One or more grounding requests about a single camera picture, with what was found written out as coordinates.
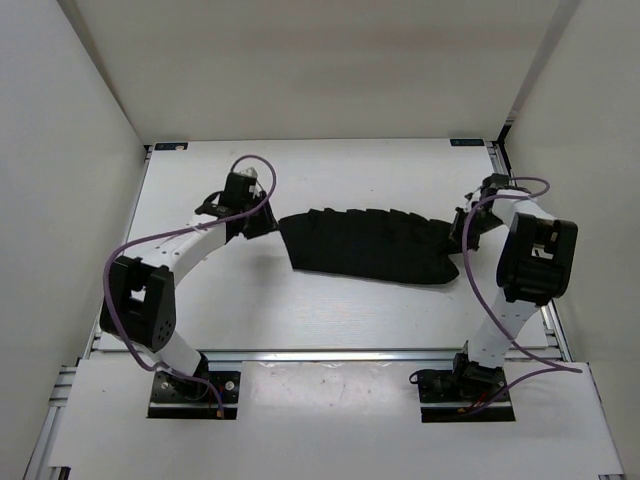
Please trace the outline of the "black pleated skirt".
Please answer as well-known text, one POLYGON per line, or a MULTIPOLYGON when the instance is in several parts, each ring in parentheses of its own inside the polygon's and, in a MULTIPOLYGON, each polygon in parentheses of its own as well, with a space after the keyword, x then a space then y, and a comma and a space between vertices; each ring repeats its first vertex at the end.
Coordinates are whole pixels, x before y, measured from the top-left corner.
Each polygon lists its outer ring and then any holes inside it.
POLYGON ((450 227, 394 209, 311 209, 279 221, 295 270, 426 286, 459 276, 450 227))

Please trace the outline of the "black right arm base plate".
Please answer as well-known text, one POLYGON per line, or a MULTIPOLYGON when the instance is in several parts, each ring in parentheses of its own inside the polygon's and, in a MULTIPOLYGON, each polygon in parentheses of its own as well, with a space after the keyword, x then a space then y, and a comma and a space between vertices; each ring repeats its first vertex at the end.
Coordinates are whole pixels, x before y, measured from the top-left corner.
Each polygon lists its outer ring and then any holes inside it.
POLYGON ((481 380, 456 377, 452 370, 422 369, 409 376, 409 383, 418 389, 423 424, 516 420, 501 369, 481 380))

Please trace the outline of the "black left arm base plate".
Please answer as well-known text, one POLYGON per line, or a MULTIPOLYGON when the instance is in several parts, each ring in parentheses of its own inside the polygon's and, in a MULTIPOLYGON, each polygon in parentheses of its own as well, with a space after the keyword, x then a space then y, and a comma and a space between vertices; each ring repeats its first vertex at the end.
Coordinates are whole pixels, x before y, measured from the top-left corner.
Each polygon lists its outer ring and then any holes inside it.
POLYGON ((185 381, 167 372, 155 374, 147 417, 149 419, 236 420, 241 372, 206 371, 210 386, 185 381))

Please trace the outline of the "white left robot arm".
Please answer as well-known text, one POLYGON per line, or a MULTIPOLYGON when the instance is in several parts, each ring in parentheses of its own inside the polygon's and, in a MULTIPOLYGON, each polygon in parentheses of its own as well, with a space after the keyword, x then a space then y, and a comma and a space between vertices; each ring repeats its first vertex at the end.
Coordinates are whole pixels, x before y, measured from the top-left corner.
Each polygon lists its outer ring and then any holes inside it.
POLYGON ((186 234, 172 236, 142 256, 122 255, 109 269, 112 303, 130 343, 161 363, 168 383, 188 400, 211 392, 210 377, 204 355, 176 332, 176 287, 234 237, 252 239, 278 229, 270 204, 248 217, 204 226, 235 214, 217 204, 202 206, 187 224, 186 234))

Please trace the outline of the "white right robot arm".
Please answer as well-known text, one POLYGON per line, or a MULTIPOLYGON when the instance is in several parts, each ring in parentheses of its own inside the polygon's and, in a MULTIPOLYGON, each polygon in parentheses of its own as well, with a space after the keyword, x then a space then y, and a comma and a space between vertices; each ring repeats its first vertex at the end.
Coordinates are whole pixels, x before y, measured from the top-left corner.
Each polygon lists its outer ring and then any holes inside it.
POLYGON ((506 190, 458 207, 450 240, 463 255, 472 292, 486 318, 454 357, 449 387, 460 399, 497 390, 507 352, 514 348, 552 370, 564 368, 518 343, 521 330, 542 307, 566 292, 573 265, 578 227, 545 212, 533 195, 506 190), (489 303, 473 277, 468 252, 479 238, 499 226, 508 229, 496 267, 498 291, 489 303))

